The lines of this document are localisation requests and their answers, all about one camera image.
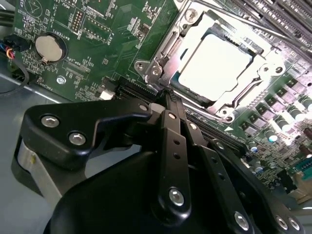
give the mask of black plastic bracket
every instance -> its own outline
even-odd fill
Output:
[[[58,166],[76,170],[86,163],[92,151],[111,128],[128,121],[147,121],[152,115],[149,106],[139,99],[91,101],[34,106],[24,115],[20,136],[25,145]],[[42,124],[45,116],[54,116],[59,125]],[[86,141],[74,145],[71,133],[82,134]]]
[[[224,221],[224,231],[233,234],[253,234],[254,228],[248,215],[231,183],[231,180],[222,164],[218,153],[208,149],[200,129],[190,121],[185,122],[189,151],[197,155],[203,162],[207,179],[212,186],[212,193],[217,198],[220,207],[220,218]]]
[[[244,166],[226,146],[220,148],[219,141],[211,141],[211,147],[220,155],[237,192],[248,198],[249,210],[255,224],[264,233],[304,234],[298,219]]]
[[[191,191],[186,139],[180,134],[180,119],[172,111],[161,115],[162,144],[156,216],[167,225],[180,225],[191,213]]]

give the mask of blue wire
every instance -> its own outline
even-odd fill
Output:
[[[5,47],[4,47],[4,45],[2,43],[0,44],[0,47],[1,47],[2,50],[6,51]]]

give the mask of capacitor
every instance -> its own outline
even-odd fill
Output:
[[[260,173],[263,170],[263,166],[260,164],[260,162],[254,162],[253,163],[253,170],[256,173]]]
[[[308,110],[312,111],[312,99],[306,98],[301,101],[301,104]]]
[[[252,172],[252,174],[254,174],[254,175],[256,174],[256,172],[253,170],[252,167],[250,167],[249,170]]]
[[[312,152],[305,145],[300,145],[299,150],[306,158],[312,157]]]
[[[282,129],[283,132],[288,132],[292,127],[284,119],[277,121],[277,125]]]
[[[272,130],[267,130],[264,135],[269,142],[276,142],[278,139],[278,136]]]
[[[305,130],[303,130],[303,133],[304,135],[306,135],[307,138],[312,140],[312,130],[310,128],[306,128]]]
[[[305,118],[304,113],[302,113],[301,111],[299,111],[298,109],[293,109],[291,111],[289,111],[289,114],[291,114],[291,116],[296,120],[296,121],[303,121]]]
[[[270,162],[270,163],[269,163],[269,167],[270,167],[271,169],[276,168],[276,163],[275,163],[275,162]]]
[[[257,145],[255,144],[254,141],[249,142],[248,146],[249,146],[249,149],[250,149],[251,152],[253,152],[253,153],[258,152],[258,147],[257,147]]]

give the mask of silver screw head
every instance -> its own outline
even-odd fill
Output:
[[[244,230],[247,231],[249,229],[249,223],[247,222],[247,219],[240,213],[235,212],[234,218],[236,223]]]
[[[193,124],[193,123],[190,123],[190,127],[193,128],[193,130],[196,130],[196,129],[197,129],[196,125]]]
[[[143,71],[144,66],[143,66],[142,63],[137,63],[137,64],[136,64],[136,68],[137,68],[139,71]]]
[[[287,229],[288,229],[287,224],[285,223],[285,221],[284,221],[280,216],[276,216],[275,219],[276,219],[278,225],[279,225],[282,229],[284,229],[284,230],[287,230]]]
[[[139,105],[139,108],[140,108],[141,110],[143,110],[143,111],[147,111],[147,107],[144,106],[144,105]]]
[[[223,146],[220,142],[217,142],[216,145],[217,145],[221,150],[224,150],[224,146]]]
[[[71,133],[69,135],[69,141],[74,145],[83,145],[86,143],[86,138],[80,133]]]
[[[54,116],[44,116],[41,119],[41,123],[48,128],[55,128],[59,125],[59,120]]]
[[[171,189],[169,191],[169,198],[176,206],[184,204],[184,196],[178,189]]]
[[[66,83],[66,79],[64,76],[58,76],[57,77],[57,83],[58,84],[65,84]]]
[[[185,19],[188,23],[195,23],[197,20],[197,11],[195,9],[188,9],[185,12]]]
[[[297,231],[300,230],[299,224],[297,224],[297,222],[293,218],[289,217],[288,220],[291,223],[291,225],[293,226],[293,228],[295,228]]]
[[[176,116],[174,114],[171,114],[171,113],[169,113],[169,117],[173,118],[173,119],[176,119]]]

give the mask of connector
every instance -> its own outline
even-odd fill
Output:
[[[26,40],[15,34],[4,37],[3,43],[18,52],[29,50],[31,46],[31,42],[29,40]]]

